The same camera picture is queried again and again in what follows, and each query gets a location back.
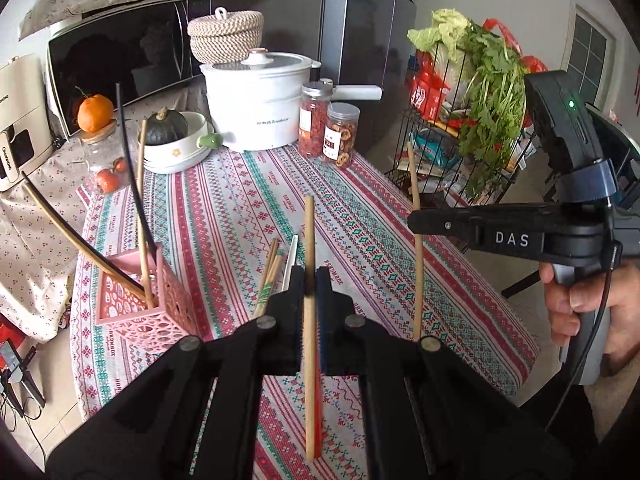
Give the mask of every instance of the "black chopstick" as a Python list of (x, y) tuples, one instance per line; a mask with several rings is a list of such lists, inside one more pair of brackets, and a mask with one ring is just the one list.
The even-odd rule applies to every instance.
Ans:
[(158, 246), (154, 241), (154, 237), (151, 234), (151, 229), (146, 221), (145, 209), (142, 205), (142, 199), (140, 193), (138, 193), (138, 186), (136, 186), (136, 175), (133, 173), (133, 163), (131, 161), (131, 154), (129, 153), (129, 143), (127, 142), (127, 129), (124, 123), (124, 109), (122, 108), (122, 94), (120, 92), (120, 83), (116, 83), (116, 104), (118, 105), (118, 118), (120, 119), (120, 131), (122, 132), (122, 150), (124, 151), (124, 158), (127, 161), (127, 171), (129, 171), (129, 179), (131, 181), (131, 193), (133, 195), (133, 202), (136, 203), (136, 211), (140, 217), (142, 224), (142, 230), (145, 233), (146, 243), (149, 245), (151, 257), (156, 262), (156, 253), (158, 252)]

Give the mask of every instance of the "green bowl handle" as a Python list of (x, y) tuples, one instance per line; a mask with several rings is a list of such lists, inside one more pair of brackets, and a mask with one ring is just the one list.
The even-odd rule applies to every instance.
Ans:
[(207, 146), (208, 148), (213, 148), (214, 150), (218, 149), (222, 146), (222, 135), (220, 134), (209, 134), (198, 137), (197, 146), (199, 148), (203, 148)]

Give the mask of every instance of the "window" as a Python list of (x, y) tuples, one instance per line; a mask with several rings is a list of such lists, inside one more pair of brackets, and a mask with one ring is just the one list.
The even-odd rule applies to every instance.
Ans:
[(562, 66), (586, 103), (600, 108), (609, 90), (615, 40), (598, 22), (575, 7)]

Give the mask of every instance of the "power cord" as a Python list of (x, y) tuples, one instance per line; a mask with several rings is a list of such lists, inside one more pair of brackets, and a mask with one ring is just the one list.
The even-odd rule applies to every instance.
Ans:
[(549, 429), (551, 428), (551, 425), (556, 420), (556, 416), (558, 416), (558, 413), (560, 412), (560, 409), (562, 408), (562, 405), (564, 404), (564, 401), (566, 400), (567, 395), (569, 395), (569, 391), (571, 390), (571, 387), (574, 385), (575, 380), (578, 377), (578, 374), (584, 368), (584, 364), (587, 361), (587, 356), (589, 355), (589, 350), (591, 350), (591, 346), (593, 345), (593, 342), (596, 339), (598, 329), (600, 328), (600, 323), (602, 322), (602, 318), (604, 317), (604, 313), (607, 308), (607, 300), (609, 299), (609, 291), (611, 289), (611, 275), (613, 273), (613, 269), (616, 267), (616, 264), (620, 259), (620, 253), (622, 252), (622, 245), (620, 244), (620, 242), (617, 242), (613, 237), (613, 214), (612, 214), (611, 208), (607, 209), (606, 215), (607, 215), (607, 227), (609, 229), (609, 254), (607, 254), (607, 259), (606, 259), (607, 273), (605, 274), (605, 277), (604, 277), (604, 290), (602, 291), (600, 306), (598, 307), (598, 312), (593, 322), (593, 328), (591, 329), (591, 333), (589, 334), (589, 338), (587, 339), (587, 345), (584, 347), (584, 350), (582, 350), (582, 354), (580, 355), (580, 360), (578, 361), (578, 365), (571, 376), (571, 380), (569, 380), (569, 383), (564, 389), (564, 392), (562, 393), (562, 397), (560, 397), (560, 401), (556, 406), (556, 410), (553, 412), (553, 415), (551, 415), (549, 422), (546, 424), (545, 431), (547, 432), (549, 431)]
[(546, 424), (545, 431), (549, 431), (549, 429), (551, 428), (551, 425), (556, 420), (556, 416), (558, 416), (558, 413), (560, 412), (560, 408), (562, 408), (562, 405), (564, 404), (566, 396), (569, 394), (569, 391), (571, 390), (571, 387), (574, 385), (575, 380), (578, 377), (578, 374), (580, 373), (580, 371), (584, 367), (585, 362), (587, 361), (587, 355), (589, 354), (589, 350), (591, 350), (591, 346), (593, 345), (593, 342), (596, 339), (596, 334), (598, 333), (598, 329), (600, 328), (602, 317), (604, 316), (604, 312), (607, 308), (607, 300), (609, 299), (609, 289), (611, 288), (611, 274), (612, 274), (612, 270), (608, 270), (605, 275), (604, 290), (602, 291), (602, 299), (600, 300), (600, 306), (598, 307), (598, 313), (596, 314), (596, 319), (594, 320), (593, 328), (591, 329), (591, 333), (589, 334), (589, 339), (587, 339), (587, 346), (584, 347), (584, 350), (580, 355), (580, 361), (578, 362), (578, 366), (574, 370), (574, 374), (571, 376), (571, 380), (569, 381), (566, 388), (564, 389), (564, 392), (562, 393), (562, 397), (560, 397), (560, 401), (556, 406), (556, 410), (554, 411), (553, 415), (551, 415), (549, 422)]
[[(24, 407), (26, 408), (27, 406), (27, 402), (29, 400), (35, 400), (33, 399), (33, 397), (29, 396), (27, 397), (27, 399), (24, 401)], [(16, 409), (11, 405), (11, 403), (9, 402), (9, 407), (11, 408), (11, 411), (14, 413), (14, 427), (13, 429), (9, 430), (9, 433), (13, 433), (18, 425), (18, 415), (17, 415), (17, 411)], [(5, 421), (5, 416), (6, 416), (6, 406), (7, 406), (7, 398), (4, 394), (2, 394), (2, 404), (0, 404), (0, 415), (2, 416), (2, 420)], [(36, 441), (36, 444), (38, 444), (38, 447), (40, 448), (40, 451), (42, 452), (42, 463), (44, 464), (47, 461), (47, 454), (44, 451), (44, 448), (42, 447), (42, 444), (40, 443), (40, 441), (38, 440), (38, 437), (36, 436), (35, 432), (33, 431), (33, 428), (31, 427), (31, 420), (38, 420), (40, 418), (40, 416), (42, 415), (42, 408), (40, 408), (40, 413), (38, 413), (37, 416), (29, 416), (25, 413), (24, 415), (24, 421), (27, 424), (27, 427), (29, 428), (29, 431), (31, 431), (31, 435), (33, 435), (33, 439)]]
[(24, 421), (27, 423), (27, 427), (29, 428), (29, 431), (31, 431), (33, 438), (35, 439), (36, 443), (38, 444), (38, 447), (40, 448), (40, 451), (42, 452), (42, 463), (44, 464), (47, 461), (47, 454), (44, 452), (44, 448), (42, 447), (42, 444), (38, 440), (38, 437), (33, 432), (33, 428), (31, 427), (31, 423), (29, 422), (29, 417), (25, 417)]
[[(0, 406), (0, 416), (2, 416), (2, 420), (4, 420), (4, 423), (6, 424), (6, 396), (2, 395), (2, 405)], [(15, 431), (15, 428), (18, 425), (18, 419), (15, 418), (15, 411), (14, 411), (14, 427), (13, 429), (9, 430), (9, 427), (7, 427), (7, 429), (9, 430), (9, 433), (13, 433)]]

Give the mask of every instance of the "white rice cooker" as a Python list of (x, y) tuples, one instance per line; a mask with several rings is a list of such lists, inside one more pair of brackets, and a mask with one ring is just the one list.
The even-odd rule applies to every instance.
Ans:
[[(223, 144), (235, 152), (268, 150), (298, 140), (302, 85), (320, 66), (299, 54), (254, 48), (247, 59), (200, 66), (211, 120)], [(380, 100), (371, 85), (337, 86), (340, 100)]]

